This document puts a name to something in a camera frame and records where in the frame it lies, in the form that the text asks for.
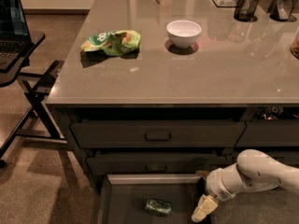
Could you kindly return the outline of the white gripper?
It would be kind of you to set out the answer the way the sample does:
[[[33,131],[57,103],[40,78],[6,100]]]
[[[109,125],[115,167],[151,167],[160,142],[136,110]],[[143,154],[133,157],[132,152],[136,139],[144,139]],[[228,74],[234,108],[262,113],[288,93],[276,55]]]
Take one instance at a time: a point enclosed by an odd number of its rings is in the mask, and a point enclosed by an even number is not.
[[[209,171],[196,171],[200,177],[206,179],[206,191],[209,195],[203,194],[192,214],[193,222],[201,222],[217,207],[218,203],[233,199],[233,190],[237,187],[236,172],[226,169]]]

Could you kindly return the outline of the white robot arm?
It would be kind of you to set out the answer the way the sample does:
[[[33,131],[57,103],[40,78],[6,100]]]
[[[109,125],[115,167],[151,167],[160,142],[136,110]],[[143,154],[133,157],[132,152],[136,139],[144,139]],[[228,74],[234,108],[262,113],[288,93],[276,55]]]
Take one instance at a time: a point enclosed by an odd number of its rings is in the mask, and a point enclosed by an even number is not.
[[[208,175],[197,171],[206,181],[207,194],[203,194],[192,214],[192,221],[201,222],[219,202],[233,199],[240,192],[259,192],[281,187],[299,192],[299,169],[288,166],[255,149],[239,153],[236,163],[218,168]]]

